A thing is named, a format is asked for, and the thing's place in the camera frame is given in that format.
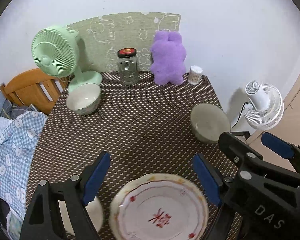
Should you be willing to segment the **grey speckled bowl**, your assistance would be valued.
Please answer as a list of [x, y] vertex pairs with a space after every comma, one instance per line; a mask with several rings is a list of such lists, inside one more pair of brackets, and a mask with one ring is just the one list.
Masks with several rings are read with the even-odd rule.
[[[59, 209], [63, 221], [64, 228], [67, 233], [70, 233], [71, 235], [75, 235], [75, 232], [72, 228], [70, 217], [66, 208], [65, 201], [58, 201]], [[104, 211], [101, 205], [100, 200], [98, 197], [95, 197], [95, 199], [85, 207], [91, 222], [93, 223], [95, 229], [97, 232], [99, 232], [102, 228], [103, 222], [104, 222]]]
[[67, 108], [78, 115], [93, 113], [101, 101], [99, 85], [87, 83], [74, 89], [66, 99]]

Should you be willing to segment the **large cream bowl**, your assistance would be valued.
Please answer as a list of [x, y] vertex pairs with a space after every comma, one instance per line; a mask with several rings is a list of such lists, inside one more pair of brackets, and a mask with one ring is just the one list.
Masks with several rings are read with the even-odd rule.
[[231, 131], [226, 114], [209, 103], [200, 103], [190, 113], [190, 123], [194, 136], [201, 142], [215, 144], [223, 132]]

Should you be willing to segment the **beige door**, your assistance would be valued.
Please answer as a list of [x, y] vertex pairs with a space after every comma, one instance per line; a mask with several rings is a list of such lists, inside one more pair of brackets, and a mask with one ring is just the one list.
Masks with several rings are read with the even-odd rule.
[[[296, 146], [300, 145], [300, 74], [294, 86], [284, 99], [285, 112], [278, 125], [269, 130], [270, 133], [290, 142]], [[283, 159], [266, 146], [262, 145], [261, 132], [255, 132], [251, 138], [247, 140], [247, 144], [259, 152], [265, 161], [277, 166], [295, 171], [290, 162]]]

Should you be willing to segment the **white fan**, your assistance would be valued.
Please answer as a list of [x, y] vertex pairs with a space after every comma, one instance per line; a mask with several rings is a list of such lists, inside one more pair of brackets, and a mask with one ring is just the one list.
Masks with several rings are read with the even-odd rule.
[[275, 127], [283, 117], [284, 101], [280, 91], [269, 83], [251, 81], [245, 86], [248, 101], [240, 110], [242, 115], [255, 130], [267, 131]]

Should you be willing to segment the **blue checkered cloth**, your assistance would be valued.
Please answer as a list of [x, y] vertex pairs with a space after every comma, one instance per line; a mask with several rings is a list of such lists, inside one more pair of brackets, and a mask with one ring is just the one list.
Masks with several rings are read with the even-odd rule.
[[47, 115], [17, 106], [0, 94], [0, 230], [19, 239], [34, 152]]

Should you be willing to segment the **brown polka dot tablecloth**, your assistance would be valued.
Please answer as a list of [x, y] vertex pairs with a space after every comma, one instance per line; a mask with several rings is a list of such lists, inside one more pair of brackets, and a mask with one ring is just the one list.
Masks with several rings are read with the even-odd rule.
[[158, 86], [143, 72], [132, 86], [119, 82], [115, 72], [103, 75], [97, 110], [81, 116], [66, 106], [67, 92], [56, 101], [40, 135], [27, 185], [30, 200], [38, 183], [67, 180], [94, 162], [102, 151], [110, 154], [110, 168], [98, 192], [104, 217], [110, 204], [128, 182], [150, 173], [176, 174], [200, 186], [193, 171], [196, 153], [225, 176], [237, 167], [216, 144], [204, 144], [193, 135], [190, 113], [199, 103], [219, 106], [207, 77], [199, 85]]

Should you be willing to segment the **cotton swab container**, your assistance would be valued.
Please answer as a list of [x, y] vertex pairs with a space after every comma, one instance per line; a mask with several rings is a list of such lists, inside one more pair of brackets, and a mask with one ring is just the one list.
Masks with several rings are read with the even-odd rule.
[[203, 70], [199, 66], [191, 66], [189, 70], [188, 82], [191, 85], [197, 85], [202, 77]]

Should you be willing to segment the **wooden chair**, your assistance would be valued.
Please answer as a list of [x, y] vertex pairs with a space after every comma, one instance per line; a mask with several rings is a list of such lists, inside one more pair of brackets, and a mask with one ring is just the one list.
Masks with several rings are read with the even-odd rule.
[[66, 88], [66, 78], [49, 76], [38, 68], [15, 76], [7, 85], [0, 85], [0, 91], [12, 103], [17, 106], [34, 105], [47, 115]]

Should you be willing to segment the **purple plush toy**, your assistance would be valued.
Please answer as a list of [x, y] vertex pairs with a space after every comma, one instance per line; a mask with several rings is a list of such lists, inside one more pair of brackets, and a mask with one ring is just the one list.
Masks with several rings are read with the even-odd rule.
[[181, 85], [186, 73], [186, 49], [182, 36], [176, 31], [157, 31], [151, 46], [153, 63], [150, 67], [154, 82], [163, 86], [168, 83]]

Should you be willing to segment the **glass jar black lid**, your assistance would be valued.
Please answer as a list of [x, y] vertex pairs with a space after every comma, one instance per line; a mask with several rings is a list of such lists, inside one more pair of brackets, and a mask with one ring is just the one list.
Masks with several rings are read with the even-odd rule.
[[135, 48], [122, 48], [117, 52], [120, 82], [134, 85], [139, 81], [138, 59]]

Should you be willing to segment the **green desk fan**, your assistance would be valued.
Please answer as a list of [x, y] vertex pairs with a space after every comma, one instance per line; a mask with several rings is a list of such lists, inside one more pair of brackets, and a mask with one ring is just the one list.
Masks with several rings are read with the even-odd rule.
[[99, 72], [84, 72], [78, 66], [80, 38], [77, 30], [53, 25], [38, 31], [31, 43], [32, 58], [42, 72], [57, 78], [74, 75], [68, 85], [69, 93], [81, 85], [100, 85], [102, 81]]

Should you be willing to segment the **green animal print wall mat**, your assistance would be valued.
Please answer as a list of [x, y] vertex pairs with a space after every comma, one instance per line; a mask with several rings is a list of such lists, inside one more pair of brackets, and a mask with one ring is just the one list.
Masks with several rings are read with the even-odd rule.
[[83, 71], [118, 71], [117, 51], [137, 50], [138, 67], [148, 71], [150, 47], [157, 31], [178, 31], [181, 15], [169, 12], [124, 12], [97, 16], [68, 25], [79, 32], [79, 62]]

